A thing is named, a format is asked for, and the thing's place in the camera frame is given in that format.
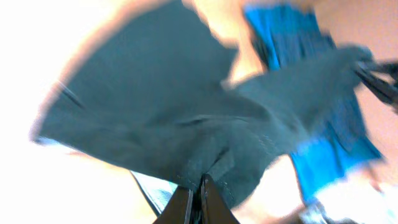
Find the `blue fabric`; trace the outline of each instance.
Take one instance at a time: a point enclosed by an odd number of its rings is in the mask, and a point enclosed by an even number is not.
[[[290,5],[276,7],[245,6],[244,15],[266,46],[269,70],[280,68],[272,33],[293,33],[298,30],[319,32],[314,13],[302,14]]]
[[[359,138],[347,151],[334,136],[331,140],[319,137],[303,142],[290,157],[300,182],[303,201],[311,204],[316,201],[315,194],[324,186],[343,178],[350,169],[369,160],[381,159],[382,155],[368,138]]]
[[[265,55],[262,60],[266,60],[269,70],[281,67],[278,58],[283,55],[278,55],[275,45],[283,43],[277,43],[272,38],[276,34],[295,35],[304,31],[322,35],[314,13],[303,14],[290,5],[246,6],[244,15],[262,41],[262,54]],[[313,47],[308,44],[311,43],[300,43],[298,47]],[[291,49],[292,52],[287,49],[285,52],[293,54],[296,53],[294,50],[297,49]],[[303,201],[309,204],[316,200],[315,194],[320,189],[344,177],[347,170],[371,159],[381,159],[382,155],[366,137],[358,101],[352,92],[349,97],[336,102],[333,111],[320,124],[318,134],[311,141],[302,142],[297,152],[291,153],[290,157],[296,169]]]

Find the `dark gray cloth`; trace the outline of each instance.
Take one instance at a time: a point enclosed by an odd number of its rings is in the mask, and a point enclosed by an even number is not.
[[[83,64],[36,140],[193,190],[210,173],[233,207],[359,83],[354,62],[371,59],[359,48],[331,50],[226,90],[235,52],[173,1],[129,22]]]

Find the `clothing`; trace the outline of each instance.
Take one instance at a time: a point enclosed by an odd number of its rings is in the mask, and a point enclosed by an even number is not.
[[[332,50],[227,89],[221,82],[235,52],[172,1],[94,52],[48,110],[37,141],[54,139],[192,190],[207,173],[228,207],[236,206],[277,156],[308,138],[359,84],[349,68],[371,54]]]
[[[288,4],[250,5],[245,7],[245,15],[257,34],[257,52],[270,70],[292,66],[335,49],[330,35],[320,32],[313,12],[302,13]],[[314,202],[320,189],[344,177],[353,167],[382,159],[366,137],[353,91],[333,105],[311,140],[301,142],[290,157],[306,204]]]

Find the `pink wall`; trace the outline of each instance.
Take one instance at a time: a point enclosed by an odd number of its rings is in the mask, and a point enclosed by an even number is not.
[[[363,44],[377,60],[398,58],[398,0],[324,0],[315,9],[336,43]],[[387,158],[377,173],[398,184],[398,115],[365,87],[356,92],[371,140]]]

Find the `gray fabric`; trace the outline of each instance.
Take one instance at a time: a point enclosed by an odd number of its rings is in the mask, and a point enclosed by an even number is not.
[[[181,2],[144,14],[66,83],[37,141],[54,139],[192,190],[219,169],[215,182],[231,208],[359,83],[350,67],[371,59],[359,48],[332,50],[225,90],[235,52]]]

